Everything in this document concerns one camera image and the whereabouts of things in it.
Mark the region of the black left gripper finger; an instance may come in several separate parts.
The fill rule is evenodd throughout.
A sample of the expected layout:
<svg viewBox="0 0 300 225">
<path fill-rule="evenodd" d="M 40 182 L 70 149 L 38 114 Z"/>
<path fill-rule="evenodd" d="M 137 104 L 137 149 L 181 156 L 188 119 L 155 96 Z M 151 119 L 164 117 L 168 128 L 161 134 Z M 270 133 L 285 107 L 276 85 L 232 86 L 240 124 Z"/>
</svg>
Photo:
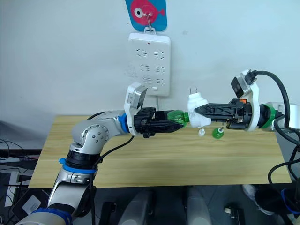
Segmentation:
<svg viewBox="0 0 300 225">
<path fill-rule="evenodd" d="M 155 121 L 168 120 L 167 115 L 169 111 L 156 111 Z"/>
<path fill-rule="evenodd" d="M 155 121 L 151 123 L 151 134 L 172 133 L 183 127 L 183 124 L 171 120 Z"/>
</svg>

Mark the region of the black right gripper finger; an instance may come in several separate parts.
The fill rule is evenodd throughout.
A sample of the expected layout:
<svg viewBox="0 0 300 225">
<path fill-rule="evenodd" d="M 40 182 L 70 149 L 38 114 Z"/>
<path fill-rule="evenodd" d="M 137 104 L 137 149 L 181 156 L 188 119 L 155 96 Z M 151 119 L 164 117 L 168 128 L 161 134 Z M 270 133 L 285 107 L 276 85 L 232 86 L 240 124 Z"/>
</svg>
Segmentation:
<svg viewBox="0 0 300 225">
<path fill-rule="evenodd" d="M 194 112 L 212 121 L 227 121 L 234 119 L 234 104 L 208 103 L 195 108 Z"/>
</svg>

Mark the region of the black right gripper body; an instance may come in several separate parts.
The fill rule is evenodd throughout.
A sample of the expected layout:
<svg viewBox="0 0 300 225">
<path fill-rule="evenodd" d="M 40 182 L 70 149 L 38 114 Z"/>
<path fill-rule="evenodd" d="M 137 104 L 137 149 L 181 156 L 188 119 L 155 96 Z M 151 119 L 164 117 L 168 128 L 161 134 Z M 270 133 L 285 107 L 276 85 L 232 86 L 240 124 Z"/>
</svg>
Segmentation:
<svg viewBox="0 0 300 225">
<path fill-rule="evenodd" d="M 226 128 L 245 130 L 252 118 L 252 106 L 246 99 L 233 99 L 229 104 L 234 106 L 232 117 L 227 120 Z"/>
</svg>

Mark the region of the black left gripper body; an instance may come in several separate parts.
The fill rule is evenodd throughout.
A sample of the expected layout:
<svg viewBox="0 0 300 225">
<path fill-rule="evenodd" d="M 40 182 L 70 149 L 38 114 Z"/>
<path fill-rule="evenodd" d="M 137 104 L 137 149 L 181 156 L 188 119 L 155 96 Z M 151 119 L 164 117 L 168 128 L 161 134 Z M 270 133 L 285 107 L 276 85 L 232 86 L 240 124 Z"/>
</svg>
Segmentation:
<svg viewBox="0 0 300 225">
<path fill-rule="evenodd" d="M 156 109 L 154 107 L 145 107 L 140 109 L 134 116 L 134 127 L 139 135 L 144 138 L 150 138 L 155 133 L 151 131 L 151 122 L 155 117 Z"/>
</svg>

